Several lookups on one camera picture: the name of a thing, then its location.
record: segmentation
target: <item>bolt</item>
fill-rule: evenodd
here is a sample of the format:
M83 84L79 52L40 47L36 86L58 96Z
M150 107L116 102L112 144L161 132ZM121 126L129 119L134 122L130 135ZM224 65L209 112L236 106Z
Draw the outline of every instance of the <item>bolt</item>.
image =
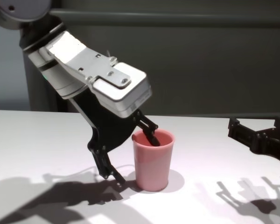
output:
M117 60L117 57L110 57L110 62L115 62Z
M86 82L89 83L89 84L91 83L91 80L92 80L92 76L88 76L88 77L86 78Z
M127 81L128 81L127 78L124 78L123 80L121 80L121 83L124 84L124 83L126 83Z

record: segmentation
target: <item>pink plastic cup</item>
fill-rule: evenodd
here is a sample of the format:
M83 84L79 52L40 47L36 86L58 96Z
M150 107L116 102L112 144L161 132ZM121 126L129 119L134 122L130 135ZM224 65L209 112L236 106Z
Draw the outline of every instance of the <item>pink plastic cup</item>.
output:
M152 146L142 130L132 135L136 183L146 191L160 191L168 185L174 135L157 129L155 136L160 146Z

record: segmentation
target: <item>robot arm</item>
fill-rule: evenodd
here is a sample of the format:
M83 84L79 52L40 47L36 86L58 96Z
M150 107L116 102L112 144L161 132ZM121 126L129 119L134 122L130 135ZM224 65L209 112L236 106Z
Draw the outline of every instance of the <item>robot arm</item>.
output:
M88 149L100 175L124 182L107 153L126 141L136 126L152 145L160 145L154 137L158 126L138 109L152 94L147 76L86 47L49 14L50 6L50 0L0 0L0 26L21 29L23 52L91 125Z

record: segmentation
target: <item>white table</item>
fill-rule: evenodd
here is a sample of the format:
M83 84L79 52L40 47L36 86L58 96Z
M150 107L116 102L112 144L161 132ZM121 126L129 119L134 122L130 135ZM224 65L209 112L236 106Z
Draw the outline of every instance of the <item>white table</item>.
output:
M86 147L91 127L80 114L0 111L0 220L280 224L280 162L228 138L228 119L149 118L176 137L169 185L159 193L119 190L112 178L101 182ZM252 129L273 126L271 120L241 122ZM131 139L109 156L132 185ZM101 200L109 202L95 204Z

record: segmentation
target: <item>background wall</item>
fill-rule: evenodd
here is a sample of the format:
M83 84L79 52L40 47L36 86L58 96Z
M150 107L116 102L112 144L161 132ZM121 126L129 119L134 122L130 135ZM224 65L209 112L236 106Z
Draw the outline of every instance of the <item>background wall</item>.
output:
M29 110L20 32L0 27L0 110Z
M64 0L77 10L191 11L189 1ZM249 10L257 10L261 1ZM224 8L218 3L216 10ZM145 71L147 114L280 112L280 29L70 26L90 48Z

